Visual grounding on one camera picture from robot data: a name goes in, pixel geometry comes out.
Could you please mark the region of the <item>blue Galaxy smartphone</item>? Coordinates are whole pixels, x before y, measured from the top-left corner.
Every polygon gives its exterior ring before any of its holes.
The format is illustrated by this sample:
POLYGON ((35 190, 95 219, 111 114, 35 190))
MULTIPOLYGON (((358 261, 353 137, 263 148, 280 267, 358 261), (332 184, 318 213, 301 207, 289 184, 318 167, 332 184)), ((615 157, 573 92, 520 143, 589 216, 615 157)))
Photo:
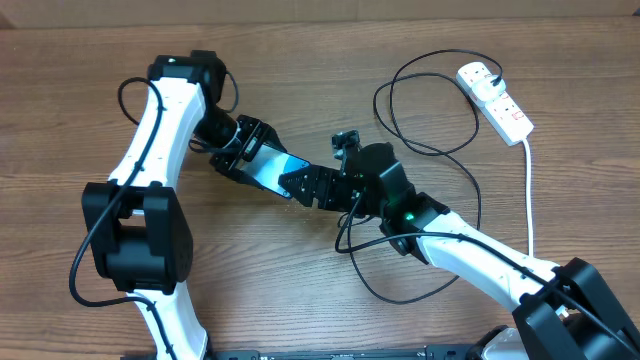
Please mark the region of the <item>blue Galaxy smartphone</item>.
POLYGON ((250 180, 255 180, 258 187, 291 199, 292 195, 279 185, 279 177, 309 165, 310 163, 304 159, 263 144, 253 160, 241 160, 238 169, 250 180))

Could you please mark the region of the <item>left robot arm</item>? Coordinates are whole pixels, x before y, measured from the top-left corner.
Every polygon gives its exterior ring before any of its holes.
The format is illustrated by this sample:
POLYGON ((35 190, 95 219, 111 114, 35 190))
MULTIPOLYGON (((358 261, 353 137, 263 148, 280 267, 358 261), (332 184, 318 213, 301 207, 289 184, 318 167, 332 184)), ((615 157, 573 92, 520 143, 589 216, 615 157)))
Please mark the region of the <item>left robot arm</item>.
POLYGON ((283 198, 290 194, 279 177, 307 164, 269 125, 219 107, 229 75, 213 51, 158 56, 140 80, 147 103, 125 156, 82 194, 88 233, 71 265, 70 293, 86 307, 135 304, 155 359, 214 356, 187 286, 193 236, 176 195, 187 152, 208 154, 223 176, 283 198))

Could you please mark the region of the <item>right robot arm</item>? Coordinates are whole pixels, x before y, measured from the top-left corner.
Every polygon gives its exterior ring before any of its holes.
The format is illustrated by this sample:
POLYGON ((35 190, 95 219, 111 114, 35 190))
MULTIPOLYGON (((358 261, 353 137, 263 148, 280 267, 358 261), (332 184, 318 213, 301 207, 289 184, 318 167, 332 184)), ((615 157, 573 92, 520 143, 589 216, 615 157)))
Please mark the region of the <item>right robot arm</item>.
POLYGON ((479 359, 636 359, 639 331, 594 266, 564 266, 519 252, 469 225, 408 180, 388 143, 339 150, 338 169, 288 166, 280 185, 305 206, 345 211, 335 242, 353 255, 356 217, 381 221, 379 243, 466 280, 512 314, 514 324, 475 351, 479 359))

